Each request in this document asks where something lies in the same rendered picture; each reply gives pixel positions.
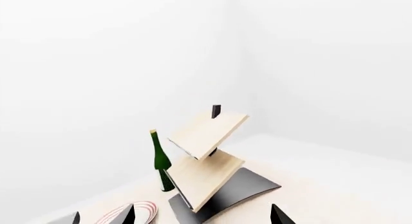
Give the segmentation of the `grey block with dark edge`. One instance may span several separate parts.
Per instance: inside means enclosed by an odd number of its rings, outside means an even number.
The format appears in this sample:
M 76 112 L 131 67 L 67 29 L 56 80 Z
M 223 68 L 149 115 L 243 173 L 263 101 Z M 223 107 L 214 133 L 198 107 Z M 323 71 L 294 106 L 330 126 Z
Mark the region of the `grey block with dark edge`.
M 67 216 L 63 216 L 61 218 L 54 219 L 52 221 L 47 222 L 47 224 L 79 224 L 80 223 L 80 213 L 73 212 L 68 214 Z

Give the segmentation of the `green wine bottle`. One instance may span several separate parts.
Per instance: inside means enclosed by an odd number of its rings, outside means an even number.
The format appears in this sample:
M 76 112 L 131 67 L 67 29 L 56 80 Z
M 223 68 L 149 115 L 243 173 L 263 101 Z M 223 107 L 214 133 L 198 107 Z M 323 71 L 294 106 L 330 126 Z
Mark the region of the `green wine bottle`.
M 165 173 L 165 171 L 169 169 L 172 166 L 172 164 L 170 162 L 170 159 L 167 157 L 164 150 L 162 149 L 162 146 L 158 138 L 157 130 L 150 130 L 150 135 L 154 145 L 154 168 L 158 171 L 160 175 L 161 190 L 163 192 L 172 191 L 173 189 L 175 189 L 175 186 Z

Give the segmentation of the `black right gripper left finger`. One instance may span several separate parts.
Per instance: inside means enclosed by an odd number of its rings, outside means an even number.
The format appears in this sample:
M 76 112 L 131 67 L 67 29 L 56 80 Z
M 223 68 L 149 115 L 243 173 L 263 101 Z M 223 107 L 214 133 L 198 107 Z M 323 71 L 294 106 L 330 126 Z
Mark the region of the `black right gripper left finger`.
M 129 204 L 110 222 L 110 224 L 135 224 L 134 204 Z

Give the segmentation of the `wooden two-shelf rack black base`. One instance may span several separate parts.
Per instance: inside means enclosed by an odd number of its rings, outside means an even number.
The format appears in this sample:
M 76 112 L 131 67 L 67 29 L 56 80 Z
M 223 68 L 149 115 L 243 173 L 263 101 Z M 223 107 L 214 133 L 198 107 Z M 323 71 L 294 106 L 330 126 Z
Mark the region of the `wooden two-shelf rack black base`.
M 187 154 L 165 172 L 178 190 L 169 204 L 179 224 L 204 224 L 239 202 L 280 188 L 218 148 L 247 118 L 214 105 L 168 138 Z

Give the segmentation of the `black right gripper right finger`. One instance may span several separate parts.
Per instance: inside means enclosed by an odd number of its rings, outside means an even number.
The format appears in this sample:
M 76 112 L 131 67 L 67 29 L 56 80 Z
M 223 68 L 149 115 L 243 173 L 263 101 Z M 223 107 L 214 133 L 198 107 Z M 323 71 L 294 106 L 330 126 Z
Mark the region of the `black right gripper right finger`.
M 270 212 L 271 224 L 296 224 L 276 204 L 272 204 Z

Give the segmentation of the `white plate with red rings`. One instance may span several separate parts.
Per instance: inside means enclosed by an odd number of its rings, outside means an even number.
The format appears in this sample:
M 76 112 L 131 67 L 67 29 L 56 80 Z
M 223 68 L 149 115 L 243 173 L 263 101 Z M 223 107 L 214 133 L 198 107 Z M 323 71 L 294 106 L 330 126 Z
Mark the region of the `white plate with red rings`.
M 123 204 L 107 212 L 94 224 L 110 224 L 123 210 L 133 204 L 135 210 L 135 221 L 133 224 L 150 224 L 157 215 L 158 207 L 150 201 L 135 201 L 130 204 Z

